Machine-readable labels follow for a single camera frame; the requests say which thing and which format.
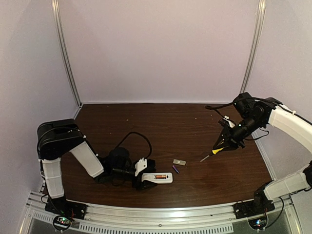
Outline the yellow handled screwdriver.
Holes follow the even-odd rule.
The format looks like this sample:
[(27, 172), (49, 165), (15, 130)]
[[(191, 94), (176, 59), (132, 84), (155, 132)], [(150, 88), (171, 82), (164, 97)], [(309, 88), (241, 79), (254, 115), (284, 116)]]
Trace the yellow handled screwdriver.
[(203, 159), (200, 160), (200, 162), (203, 162), (205, 161), (207, 158), (209, 158), (210, 156), (213, 156), (213, 155), (216, 155), (217, 153), (219, 153), (220, 151), (222, 151), (224, 149), (223, 148), (219, 148), (219, 149), (212, 149), (212, 151), (207, 155), (205, 156)]

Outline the white remote control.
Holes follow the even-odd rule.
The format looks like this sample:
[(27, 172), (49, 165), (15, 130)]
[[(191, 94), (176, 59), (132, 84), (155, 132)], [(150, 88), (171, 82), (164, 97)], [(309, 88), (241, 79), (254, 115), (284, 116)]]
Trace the white remote control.
[(149, 181), (155, 184), (171, 184), (173, 182), (172, 173), (143, 173), (141, 181)]

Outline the grey battery cover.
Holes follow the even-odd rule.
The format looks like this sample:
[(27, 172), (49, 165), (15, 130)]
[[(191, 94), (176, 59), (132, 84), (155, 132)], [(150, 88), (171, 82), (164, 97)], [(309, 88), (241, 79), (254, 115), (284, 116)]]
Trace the grey battery cover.
[(174, 160), (173, 160), (173, 164), (175, 164), (175, 165), (180, 165), (180, 166), (186, 166), (186, 165), (187, 165), (187, 162), (184, 161), (184, 160), (174, 159)]

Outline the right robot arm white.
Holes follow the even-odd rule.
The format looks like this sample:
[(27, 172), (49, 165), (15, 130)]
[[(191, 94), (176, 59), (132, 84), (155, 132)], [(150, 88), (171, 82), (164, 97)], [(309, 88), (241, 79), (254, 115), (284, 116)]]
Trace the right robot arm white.
[[(227, 116), (220, 120), (222, 126), (218, 140), (211, 150), (212, 155), (222, 151), (244, 148), (247, 137), (268, 125), (285, 133), (308, 152), (312, 151), (312, 124), (281, 101), (273, 98), (258, 98), (248, 92), (239, 94), (230, 102), (240, 114), (242, 120), (235, 124)], [(255, 192), (256, 199), (272, 201), (284, 195), (308, 191), (312, 188), (312, 164), (274, 180)]]

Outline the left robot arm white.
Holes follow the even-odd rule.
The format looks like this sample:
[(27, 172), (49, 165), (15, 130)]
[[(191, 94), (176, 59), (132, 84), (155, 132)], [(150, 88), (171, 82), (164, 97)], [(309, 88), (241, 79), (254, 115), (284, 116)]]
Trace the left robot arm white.
[(47, 191), (52, 199), (64, 198), (61, 157), (71, 153), (96, 183), (112, 182), (115, 178), (131, 180), (137, 190), (157, 186), (144, 179), (156, 171), (156, 162), (147, 156), (135, 163), (127, 149), (118, 144), (108, 156), (100, 157), (88, 142), (74, 119), (63, 119), (41, 124), (37, 129), (37, 153)]

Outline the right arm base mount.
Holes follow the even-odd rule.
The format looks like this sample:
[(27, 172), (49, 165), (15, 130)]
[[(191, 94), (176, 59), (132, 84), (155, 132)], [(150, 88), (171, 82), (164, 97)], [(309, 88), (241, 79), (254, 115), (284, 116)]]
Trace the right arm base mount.
[(236, 219), (241, 219), (273, 211), (275, 209), (275, 206), (272, 201), (260, 204), (253, 199), (250, 201), (239, 200), (233, 205), (233, 209)]

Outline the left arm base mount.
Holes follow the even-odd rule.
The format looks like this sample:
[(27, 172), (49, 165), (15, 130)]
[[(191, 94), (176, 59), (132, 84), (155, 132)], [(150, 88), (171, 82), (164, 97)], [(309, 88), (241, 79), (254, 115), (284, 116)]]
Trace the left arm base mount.
[(62, 199), (50, 199), (45, 205), (45, 211), (62, 215), (71, 219), (84, 219), (87, 205)]

